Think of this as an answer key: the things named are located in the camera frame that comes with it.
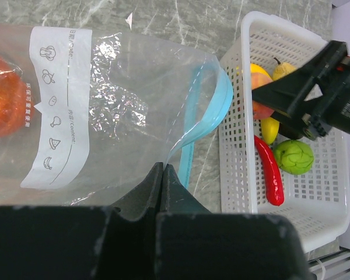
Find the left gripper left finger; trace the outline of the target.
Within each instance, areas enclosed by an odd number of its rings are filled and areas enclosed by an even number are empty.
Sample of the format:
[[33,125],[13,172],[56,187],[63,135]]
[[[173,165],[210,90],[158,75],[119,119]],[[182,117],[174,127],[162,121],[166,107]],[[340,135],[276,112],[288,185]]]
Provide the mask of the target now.
[[154,279],[162,176],[109,206],[0,206],[0,279]]

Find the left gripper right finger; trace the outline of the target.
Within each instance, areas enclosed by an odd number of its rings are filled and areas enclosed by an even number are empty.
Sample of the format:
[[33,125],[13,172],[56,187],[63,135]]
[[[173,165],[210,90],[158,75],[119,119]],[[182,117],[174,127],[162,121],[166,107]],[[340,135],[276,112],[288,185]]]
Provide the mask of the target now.
[[168,165],[156,216],[156,278],[311,279],[312,273],[287,218],[212,213]]

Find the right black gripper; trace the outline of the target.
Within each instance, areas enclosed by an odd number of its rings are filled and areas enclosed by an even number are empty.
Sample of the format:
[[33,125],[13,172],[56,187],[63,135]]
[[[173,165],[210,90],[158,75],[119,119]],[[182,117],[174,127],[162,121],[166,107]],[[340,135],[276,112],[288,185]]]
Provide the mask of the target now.
[[350,55],[347,44],[331,40],[296,71],[256,89],[269,92],[275,118],[315,140],[336,128],[350,135]]

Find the yellow toy potato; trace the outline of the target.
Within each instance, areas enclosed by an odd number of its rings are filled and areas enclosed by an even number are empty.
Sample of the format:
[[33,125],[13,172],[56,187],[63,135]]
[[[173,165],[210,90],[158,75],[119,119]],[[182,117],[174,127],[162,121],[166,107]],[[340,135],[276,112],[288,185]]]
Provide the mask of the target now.
[[297,70],[297,67],[293,66],[288,62],[281,62],[278,58],[274,57],[274,60],[277,62],[277,66],[275,67],[272,73],[272,80],[277,81],[278,79],[283,78],[286,75],[291,74],[292,72]]

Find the toy peach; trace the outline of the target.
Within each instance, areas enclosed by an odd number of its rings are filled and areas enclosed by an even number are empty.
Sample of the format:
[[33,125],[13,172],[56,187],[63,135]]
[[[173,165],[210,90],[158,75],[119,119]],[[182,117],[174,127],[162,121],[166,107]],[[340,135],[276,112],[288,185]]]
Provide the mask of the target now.
[[262,120],[271,117],[274,113],[274,109],[267,106],[267,97],[269,92],[265,89],[259,90],[258,94],[254,91],[262,86],[265,86],[273,82],[269,75],[255,72],[251,74],[251,90],[252,90],[252,107],[253,107],[253,119]]

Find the yellow toy banana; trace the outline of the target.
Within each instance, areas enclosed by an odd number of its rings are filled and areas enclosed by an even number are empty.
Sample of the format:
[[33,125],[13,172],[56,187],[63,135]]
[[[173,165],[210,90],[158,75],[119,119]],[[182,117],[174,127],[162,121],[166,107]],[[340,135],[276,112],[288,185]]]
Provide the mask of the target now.
[[[273,81],[270,75],[259,65],[250,64],[250,72],[252,90]],[[256,101],[252,101],[252,105],[253,119],[260,120],[261,123],[262,138],[266,144],[271,145],[275,141],[279,131],[279,122],[271,118],[274,111]]]

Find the green toy fruit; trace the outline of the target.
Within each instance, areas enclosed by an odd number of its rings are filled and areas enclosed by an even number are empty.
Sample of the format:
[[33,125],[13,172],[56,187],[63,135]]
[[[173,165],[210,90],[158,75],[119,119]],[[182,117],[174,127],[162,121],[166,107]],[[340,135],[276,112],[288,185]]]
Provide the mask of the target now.
[[311,147],[298,140],[286,140],[274,148],[278,167],[292,175],[307,173],[313,165],[314,154]]

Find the red chili pepper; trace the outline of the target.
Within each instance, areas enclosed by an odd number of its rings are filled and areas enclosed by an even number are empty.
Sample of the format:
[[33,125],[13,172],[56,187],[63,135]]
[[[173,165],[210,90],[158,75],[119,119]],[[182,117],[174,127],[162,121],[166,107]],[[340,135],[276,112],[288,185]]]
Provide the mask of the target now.
[[276,207],[285,201],[281,173],[271,148],[258,136],[254,136],[254,146],[262,161],[266,198]]

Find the clear zip top bag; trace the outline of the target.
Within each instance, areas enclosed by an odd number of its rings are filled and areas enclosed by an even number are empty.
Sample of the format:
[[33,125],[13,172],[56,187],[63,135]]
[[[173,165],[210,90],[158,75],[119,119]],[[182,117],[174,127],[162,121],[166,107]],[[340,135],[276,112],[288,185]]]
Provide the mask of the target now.
[[187,186],[233,97],[214,55],[141,34],[0,24],[0,58],[26,85],[24,127],[0,137],[0,205],[108,205],[157,162]]

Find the orange toy pumpkin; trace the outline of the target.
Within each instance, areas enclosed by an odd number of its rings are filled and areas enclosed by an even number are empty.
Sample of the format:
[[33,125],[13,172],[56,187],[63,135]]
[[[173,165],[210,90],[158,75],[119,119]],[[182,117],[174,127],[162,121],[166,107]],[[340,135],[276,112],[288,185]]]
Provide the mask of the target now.
[[0,137],[25,125],[26,85],[15,67],[0,58]]

